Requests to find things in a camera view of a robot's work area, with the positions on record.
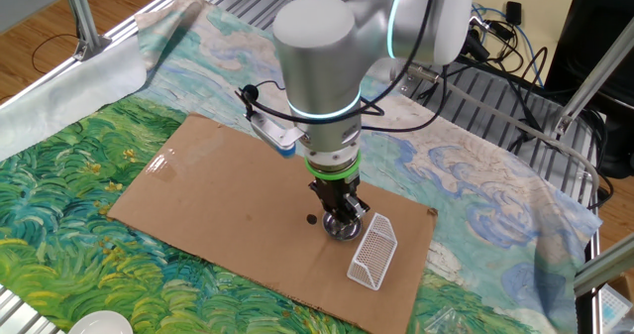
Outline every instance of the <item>electrical cable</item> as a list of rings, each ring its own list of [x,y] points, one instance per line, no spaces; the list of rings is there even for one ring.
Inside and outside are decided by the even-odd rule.
[[[265,81],[263,81],[263,82],[261,82],[261,83],[257,84],[257,85],[256,85],[256,87],[260,87],[260,86],[262,86],[262,85],[264,85],[264,84],[267,84],[267,83],[274,83],[274,84],[275,84],[275,87],[277,87],[277,89],[278,89],[279,91],[284,91],[284,90],[286,89],[285,87],[281,87],[281,86],[279,86],[279,84],[278,84],[278,83],[277,83],[277,81],[275,81],[275,80],[265,80]]]
[[[537,119],[535,119],[535,116],[533,115],[532,111],[528,108],[528,105],[526,103],[528,102],[528,96],[532,92],[533,87],[535,86],[535,83],[537,81],[537,78],[539,77],[540,73],[542,72],[542,70],[544,69],[544,66],[546,64],[546,57],[548,56],[548,49],[546,47],[543,47],[543,48],[539,49],[539,51],[537,52],[535,57],[533,57],[533,59],[531,59],[531,61],[529,62],[528,66],[526,66],[526,70],[524,70],[524,73],[522,74],[522,77],[521,77],[523,79],[526,76],[526,74],[528,73],[528,70],[530,70],[531,65],[535,64],[536,58],[539,57],[541,54],[544,55],[544,57],[542,57],[542,63],[540,65],[537,73],[535,74],[535,77],[533,78],[533,82],[531,83],[531,86],[526,91],[526,95],[524,96],[524,98],[522,98],[522,94],[519,91],[519,89],[517,89],[517,88],[515,88],[513,86],[513,83],[510,81],[510,79],[507,79],[509,85],[513,89],[513,92],[518,97],[520,105],[522,106],[522,109],[524,111],[524,116],[526,117],[525,121],[528,123],[528,126],[534,128],[535,130],[537,130],[539,132],[543,132],[543,130],[542,130],[541,126],[539,125],[539,123],[537,122]],[[500,66],[500,68],[502,68],[502,70],[504,70],[504,65],[499,63],[499,66]],[[527,135],[525,133],[520,132],[520,135],[517,138],[517,140],[515,140],[508,147],[507,151],[508,152],[517,153],[517,152],[519,152],[520,148],[522,147],[522,144],[524,142],[527,142],[527,141],[530,141],[530,140],[531,140],[531,138],[527,137]]]
[[[420,30],[418,31],[418,36],[416,37],[416,41],[414,42],[414,47],[412,49],[412,52],[410,53],[409,57],[407,58],[407,61],[403,65],[403,69],[396,75],[396,77],[392,80],[392,82],[387,86],[387,88],[385,88],[385,90],[383,90],[380,93],[379,96],[377,96],[373,101],[370,101],[365,106],[362,106],[361,108],[357,110],[350,111],[345,114],[331,117],[328,119],[313,119],[313,118],[305,118],[305,117],[296,117],[296,116],[291,116],[291,115],[287,115],[287,114],[275,111],[267,106],[264,106],[260,104],[257,100],[255,100],[253,96],[250,95],[249,93],[244,93],[242,89],[240,89],[240,91],[244,95],[245,100],[249,102],[251,105],[256,106],[257,108],[259,108],[260,110],[264,111],[265,113],[269,115],[281,118],[282,120],[291,121],[291,122],[303,123],[307,125],[326,125],[326,124],[331,124],[331,123],[347,120],[351,117],[361,115],[365,111],[373,108],[380,100],[385,98],[385,96],[387,96],[394,89],[394,87],[396,87],[396,84],[398,84],[398,82],[403,78],[405,73],[407,73],[407,70],[409,69],[409,65],[411,65],[411,63],[413,62],[414,57],[416,56],[416,53],[418,52],[418,48],[420,47],[420,44],[423,40],[423,35],[425,34],[425,30],[427,28],[427,23],[429,21],[429,16],[431,14],[433,3],[434,3],[434,0],[427,0],[427,6],[425,9],[425,15],[423,17],[423,22],[421,23]],[[236,92],[236,94],[238,95],[239,98],[242,99],[241,93]]]
[[[440,106],[438,106],[438,110],[436,110],[436,113],[434,113],[434,116],[432,116],[432,118],[430,118],[427,122],[423,123],[422,125],[404,128],[404,129],[392,129],[392,128],[382,128],[382,127],[374,127],[374,126],[362,126],[361,129],[367,130],[367,131],[378,131],[378,132],[388,132],[388,133],[405,133],[405,132],[420,131],[426,128],[427,126],[431,125],[434,121],[436,121],[438,116],[440,116],[441,112],[443,112],[443,109],[445,108],[445,104],[447,103],[447,99],[448,99],[447,97],[447,68],[448,67],[446,65],[443,66],[443,99],[440,102]]]
[[[361,97],[361,101],[362,101],[363,103],[365,103],[365,104],[370,103],[370,102],[369,102],[366,98],[364,98],[364,97]],[[372,111],[364,111],[364,115],[369,115],[369,116],[385,116],[385,111],[384,111],[382,108],[378,107],[377,105],[374,105],[372,108],[373,108],[374,110],[376,110],[376,111],[373,111],[373,112],[372,112]]]
[[[591,206],[589,206],[587,208],[587,210],[593,210],[596,208],[600,208],[601,206],[605,205],[605,203],[612,198],[612,196],[614,195],[614,185],[612,185],[612,182],[610,181],[610,179],[603,175],[603,173],[599,173],[599,175],[603,178],[603,181],[605,181],[605,183],[607,184],[608,187],[608,193],[605,196],[605,198],[603,198],[602,200],[599,200],[597,202],[595,202],[594,204],[592,204]]]
[[[507,114],[473,98],[471,95],[467,94],[466,92],[464,92],[461,88],[459,88],[458,86],[452,84],[451,82],[447,83],[448,88],[459,94],[461,97],[463,97],[465,100],[471,102],[472,104],[478,106],[479,108],[485,110],[486,112],[499,117],[500,119],[512,124],[513,126],[517,127],[518,129],[521,129],[523,131],[525,131],[526,133],[542,140],[542,142],[546,143],[547,145],[559,150],[562,153],[568,154],[571,157],[574,157],[576,159],[578,159],[583,166],[585,167],[585,170],[587,172],[590,173],[591,176],[591,180],[592,180],[592,188],[591,188],[591,193],[595,194],[596,191],[599,189],[599,176],[598,176],[598,172],[596,171],[596,169],[594,168],[594,166],[592,165],[592,163],[586,159],[584,156],[582,156],[579,152],[577,152],[576,150],[568,147],[567,145],[543,134],[542,132],[539,132],[533,128],[531,128],[530,126],[527,126],[523,123],[521,123],[520,121],[512,118],[511,116],[508,116]]]
[[[491,34],[496,37],[500,42],[502,42],[504,44],[504,49],[502,49],[501,55],[498,56],[497,59],[495,59],[494,61],[496,63],[501,63],[503,62],[508,56],[510,56],[512,53],[515,53],[518,57],[519,57],[519,65],[517,67],[515,67],[514,69],[510,70],[510,71],[506,71],[508,73],[511,72],[515,72],[517,70],[519,70],[520,68],[522,68],[522,66],[524,65],[524,56],[522,56],[522,54],[517,50],[517,45],[514,47],[512,46],[509,42],[505,41],[501,36],[499,36],[497,33],[493,33],[491,32]],[[508,53],[504,53],[506,49],[510,49],[510,51]]]
[[[33,67],[33,69],[39,73],[45,74],[45,71],[41,71],[36,67],[36,53],[38,52],[38,50],[43,47],[46,43],[52,41],[55,38],[59,38],[59,37],[73,37],[73,38],[77,38],[77,36],[74,36],[72,34],[68,34],[68,33],[64,33],[64,34],[59,34],[59,35],[55,35],[52,36],[48,39],[46,39],[45,41],[41,42],[40,45],[31,53],[31,66]]]
[[[500,16],[502,16],[502,18],[506,18],[506,14],[504,14],[504,12],[496,10],[494,8],[488,8],[488,7],[477,7],[476,8],[479,11],[491,11],[491,12],[495,12],[497,14],[499,14]],[[522,37],[524,37],[524,40],[526,41],[526,45],[528,46],[528,50],[531,53],[531,58],[535,58],[535,53],[533,52],[533,46],[531,45],[531,41],[528,39],[528,36],[526,36],[526,33],[524,33],[524,31],[519,27],[519,26],[515,26],[515,28],[517,28],[517,31],[522,35]],[[538,81],[540,86],[542,86],[542,88],[544,87],[544,82],[542,82],[541,77],[538,77]]]

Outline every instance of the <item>green painted grass pattern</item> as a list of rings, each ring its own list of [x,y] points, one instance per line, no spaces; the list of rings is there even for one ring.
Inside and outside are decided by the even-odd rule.
[[[129,96],[0,163],[0,282],[67,331],[114,310],[135,333],[360,329],[107,218],[185,114]],[[473,329],[529,332],[427,271],[409,332],[445,305]]]

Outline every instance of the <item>small black object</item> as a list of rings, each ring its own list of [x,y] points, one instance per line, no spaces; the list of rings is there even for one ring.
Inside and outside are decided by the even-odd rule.
[[[306,221],[308,221],[310,225],[315,225],[317,224],[317,216],[313,214],[308,214],[308,216],[306,216]]]
[[[236,95],[240,97],[240,100],[245,104],[247,108],[247,120],[251,121],[251,117],[254,115],[254,106],[251,104],[252,101],[257,101],[260,92],[258,91],[257,86],[253,86],[251,84],[240,89],[240,93],[236,91]]]
[[[467,33],[467,38],[465,39],[462,52],[463,54],[469,53],[478,61],[487,60],[490,56],[488,50],[482,46],[482,43],[479,42],[478,33],[474,30]]]
[[[518,2],[506,2],[506,22],[513,26],[522,24],[522,4]]]
[[[508,42],[513,38],[513,31],[510,31],[502,23],[499,23],[499,21],[490,21],[490,25],[493,31],[505,41]]]
[[[256,100],[258,101],[258,96],[260,96],[260,92],[258,88],[249,84],[242,88],[242,92],[245,94],[247,100]]]

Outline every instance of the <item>white bowl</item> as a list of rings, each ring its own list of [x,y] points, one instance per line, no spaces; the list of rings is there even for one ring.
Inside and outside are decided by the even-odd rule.
[[[133,334],[132,326],[123,315],[101,310],[86,315],[72,326],[68,334]]]

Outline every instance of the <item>green ring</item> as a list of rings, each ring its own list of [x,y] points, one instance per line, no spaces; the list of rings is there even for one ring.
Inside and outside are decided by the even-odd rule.
[[[315,169],[313,166],[310,165],[310,163],[308,162],[308,158],[304,158],[304,161],[306,162],[306,167],[308,168],[308,171],[310,171],[311,174],[315,175],[315,177],[318,177],[324,180],[345,179],[349,175],[353,174],[355,171],[359,169],[359,165],[361,164],[361,151],[357,153],[357,159],[355,160],[355,163],[351,167],[349,167],[348,169],[344,171],[340,171],[338,173],[331,173],[331,174],[321,173],[317,171],[317,169]]]

